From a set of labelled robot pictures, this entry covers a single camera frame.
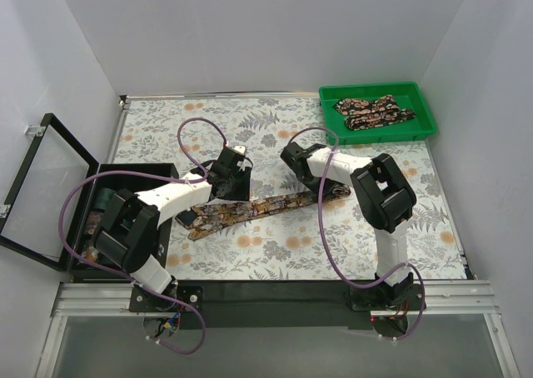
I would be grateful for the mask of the cat print brown tie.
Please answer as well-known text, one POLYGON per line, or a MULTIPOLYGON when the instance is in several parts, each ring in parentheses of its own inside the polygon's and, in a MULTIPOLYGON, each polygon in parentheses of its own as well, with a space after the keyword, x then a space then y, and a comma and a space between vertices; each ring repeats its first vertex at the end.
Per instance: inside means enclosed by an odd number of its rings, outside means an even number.
POLYGON ((317 203, 316 193, 302 191, 253 201, 194 206, 190 210, 177 214, 175 220, 188 230, 188 239, 196 241, 230 226, 313 206, 317 203))

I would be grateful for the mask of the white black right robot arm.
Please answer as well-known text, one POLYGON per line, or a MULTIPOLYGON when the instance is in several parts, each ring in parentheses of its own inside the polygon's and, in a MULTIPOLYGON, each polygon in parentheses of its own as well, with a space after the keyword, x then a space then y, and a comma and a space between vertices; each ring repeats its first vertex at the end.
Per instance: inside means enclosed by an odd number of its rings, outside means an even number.
POLYGON ((317 195, 319 232, 334 272, 357 290, 373 291, 386 309, 399 307, 413 285, 406 231, 416 195, 393 157, 385 153, 374 158, 354 157, 321 144, 305 149, 289 142, 281 159, 298 181, 317 195), (356 284, 342 274, 326 241, 323 203, 341 186, 355 191, 361 214, 375 232, 378 265, 375 280, 368 284, 356 284))

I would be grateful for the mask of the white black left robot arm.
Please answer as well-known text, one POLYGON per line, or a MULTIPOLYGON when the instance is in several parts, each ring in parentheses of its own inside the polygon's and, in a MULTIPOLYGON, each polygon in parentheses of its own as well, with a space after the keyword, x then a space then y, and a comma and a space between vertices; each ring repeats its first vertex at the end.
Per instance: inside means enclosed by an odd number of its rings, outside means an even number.
POLYGON ((94 247, 150 290, 148 300, 157 310, 171 310, 177 301, 174 278, 154 255, 159 226, 214 199, 247 200, 252 165, 247 166, 246 160, 243 145, 224 147, 214 162, 188 172, 182 183, 116 192, 92 235, 94 247))

